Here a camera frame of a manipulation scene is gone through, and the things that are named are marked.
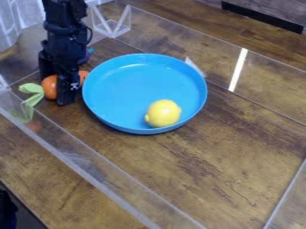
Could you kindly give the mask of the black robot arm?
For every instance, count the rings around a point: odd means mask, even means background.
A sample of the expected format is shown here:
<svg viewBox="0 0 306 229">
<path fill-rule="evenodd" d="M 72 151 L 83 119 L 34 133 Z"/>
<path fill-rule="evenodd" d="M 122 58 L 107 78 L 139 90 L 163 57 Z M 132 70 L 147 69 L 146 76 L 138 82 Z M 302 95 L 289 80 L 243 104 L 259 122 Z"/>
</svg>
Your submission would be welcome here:
<svg viewBox="0 0 306 229">
<path fill-rule="evenodd" d="M 56 102 L 59 106 L 75 102 L 82 87 L 79 64 L 86 61 L 91 29 L 83 23 L 87 16 L 84 0 L 42 0 L 46 12 L 43 28 L 47 38 L 40 42 L 40 79 L 56 74 Z"/>
</svg>

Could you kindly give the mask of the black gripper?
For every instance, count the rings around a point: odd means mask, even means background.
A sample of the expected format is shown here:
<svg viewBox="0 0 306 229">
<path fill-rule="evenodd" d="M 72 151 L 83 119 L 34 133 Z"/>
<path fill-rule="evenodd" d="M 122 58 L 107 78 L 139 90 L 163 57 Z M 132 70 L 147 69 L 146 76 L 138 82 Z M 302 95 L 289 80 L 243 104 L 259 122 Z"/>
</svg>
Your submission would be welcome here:
<svg viewBox="0 0 306 229">
<path fill-rule="evenodd" d="M 79 60 L 86 56 L 87 26 L 80 23 L 76 26 L 60 27 L 52 23 L 44 23 L 47 38 L 40 42 L 39 52 L 40 79 L 44 80 L 54 74 L 72 73 L 79 69 Z M 80 89 L 80 77 L 78 74 L 58 76 L 56 82 L 59 106 L 72 104 Z"/>
</svg>

